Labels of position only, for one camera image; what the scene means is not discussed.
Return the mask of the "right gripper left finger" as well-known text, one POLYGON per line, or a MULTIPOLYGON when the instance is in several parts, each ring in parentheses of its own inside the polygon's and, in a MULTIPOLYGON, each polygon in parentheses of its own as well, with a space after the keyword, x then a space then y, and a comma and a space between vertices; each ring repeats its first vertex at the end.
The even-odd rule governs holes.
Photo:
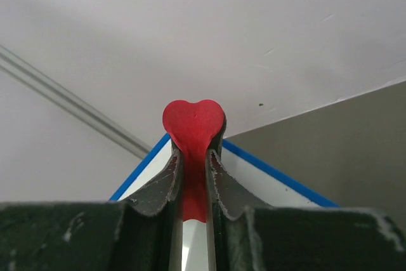
POLYGON ((183 155, 121 201, 1 204, 2 270, 180 270, 183 155))

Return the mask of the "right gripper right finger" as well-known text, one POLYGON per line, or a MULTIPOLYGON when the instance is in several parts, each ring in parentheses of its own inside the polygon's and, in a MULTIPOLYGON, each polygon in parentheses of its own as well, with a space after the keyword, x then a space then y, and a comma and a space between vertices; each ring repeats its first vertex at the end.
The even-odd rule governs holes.
POLYGON ((206 154, 210 270, 404 270, 405 237, 363 208, 274 208, 206 154))

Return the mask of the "blue framed whiteboard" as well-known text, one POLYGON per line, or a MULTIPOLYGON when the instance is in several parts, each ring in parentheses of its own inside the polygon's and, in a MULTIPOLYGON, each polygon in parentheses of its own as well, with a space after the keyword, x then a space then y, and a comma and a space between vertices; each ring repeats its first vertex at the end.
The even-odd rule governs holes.
MULTIPOLYGON (((144 186, 166 165, 171 139, 165 134, 111 196, 123 200, 144 186)), ((226 170, 251 193, 276 207, 336 207, 337 204, 314 192, 228 140, 223 140, 221 161, 226 170)), ((197 220, 183 223, 181 269, 209 270, 206 224, 197 220)))

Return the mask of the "red whiteboard eraser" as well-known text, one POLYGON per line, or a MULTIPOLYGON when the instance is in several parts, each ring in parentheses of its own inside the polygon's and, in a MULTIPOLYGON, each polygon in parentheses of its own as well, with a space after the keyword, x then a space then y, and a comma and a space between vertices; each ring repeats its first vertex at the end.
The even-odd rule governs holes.
POLYGON ((184 157, 184 221, 206 222, 206 151, 225 120, 224 110, 213 100, 175 100, 163 111, 164 129, 184 157))

